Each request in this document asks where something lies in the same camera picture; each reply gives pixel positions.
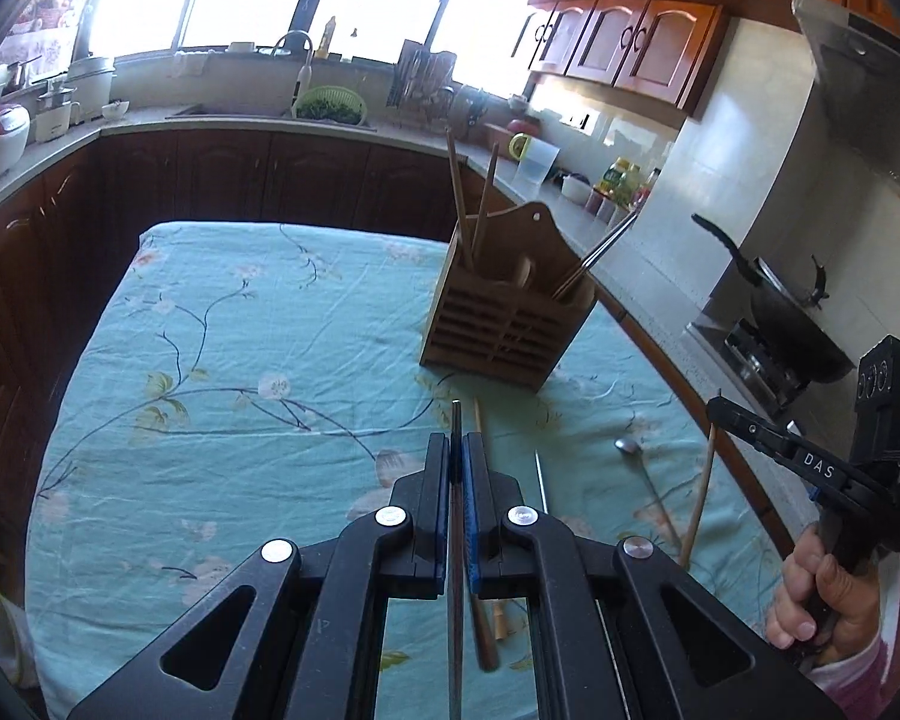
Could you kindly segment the pink sleeved right forearm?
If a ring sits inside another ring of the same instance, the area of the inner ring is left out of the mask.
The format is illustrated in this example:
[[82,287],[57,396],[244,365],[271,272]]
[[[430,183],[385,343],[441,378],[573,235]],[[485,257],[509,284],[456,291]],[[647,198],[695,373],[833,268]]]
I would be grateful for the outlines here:
[[880,569],[880,628],[857,655],[809,672],[847,718],[900,718],[900,556]]

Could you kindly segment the person's right hand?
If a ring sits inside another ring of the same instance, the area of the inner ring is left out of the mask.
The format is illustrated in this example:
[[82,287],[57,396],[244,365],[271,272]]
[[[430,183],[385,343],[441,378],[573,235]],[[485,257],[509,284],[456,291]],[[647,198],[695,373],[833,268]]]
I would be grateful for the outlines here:
[[[824,632],[808,609],[819,598],[834,614]],[[816,661],[831,665],[862,653],[880,632],[880,584],[875,567],[851,574],[824,549],[818,527],[809,525],[782,564],[781,583],[766,616],[766,639],[779,650],[798,642],[818,649]]]

